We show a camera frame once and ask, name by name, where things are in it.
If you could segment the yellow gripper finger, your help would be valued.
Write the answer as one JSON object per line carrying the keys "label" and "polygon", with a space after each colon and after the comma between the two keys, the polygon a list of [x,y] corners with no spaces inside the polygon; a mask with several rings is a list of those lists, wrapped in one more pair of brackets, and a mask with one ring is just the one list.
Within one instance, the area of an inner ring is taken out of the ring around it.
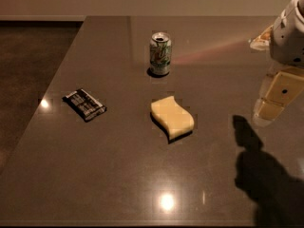
{"label": "yellow gripper finger", "polygon": [[262,127],[271,124],[303,90],[303,68],[286,66],[268,73],[256,100],[253,122]]}
{"label": "yellow gripper finger", "polygon": [[268,50],[271,42],[271,33],[274,26],[269,26],[262,33],[258,35],[255,39],[251,40],[249,46],[251,49],[264,51]]}

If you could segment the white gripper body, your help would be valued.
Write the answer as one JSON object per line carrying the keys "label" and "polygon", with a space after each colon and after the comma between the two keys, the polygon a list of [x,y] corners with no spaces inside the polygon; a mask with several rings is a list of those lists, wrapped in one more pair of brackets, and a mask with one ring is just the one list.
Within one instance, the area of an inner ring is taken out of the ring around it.
{"label": "white gripper body", "polygon": [[304,0],[291,0],[275,19],[270,54],[283,65],[304,67]]}

